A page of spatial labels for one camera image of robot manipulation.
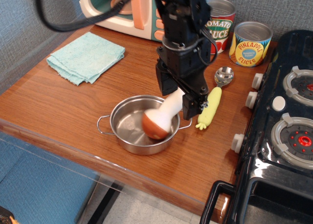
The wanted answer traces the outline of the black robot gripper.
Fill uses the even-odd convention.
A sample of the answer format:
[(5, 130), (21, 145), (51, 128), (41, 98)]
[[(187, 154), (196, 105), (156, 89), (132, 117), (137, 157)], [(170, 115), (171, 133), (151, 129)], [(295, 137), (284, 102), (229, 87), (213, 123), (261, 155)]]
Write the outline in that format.
[(186, 48), (169, 48), (162, 45), (156, 50), (159, 55), (156, 77), (160, 92), (167, 96), (178, 88), (185, 91), (186, 94), (182, 97), (185, 120), (201, 114), (208, 106), (209, 89), (204, 71), (210, 64), (210, 49), (209, 40), (200, 38)]

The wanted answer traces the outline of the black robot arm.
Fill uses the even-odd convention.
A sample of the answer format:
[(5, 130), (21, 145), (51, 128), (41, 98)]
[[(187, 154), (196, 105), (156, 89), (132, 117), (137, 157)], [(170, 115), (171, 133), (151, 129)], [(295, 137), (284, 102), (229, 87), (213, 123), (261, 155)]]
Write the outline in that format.
[(183, 118), (188, 120), (207, 106), (209, 89), (205, 69), (215, 61), (215, 40), (205, 27), (211, 19), (206, 0), (155, 0), (164, 25), (156, 76), (162, 95), (181, 89)]

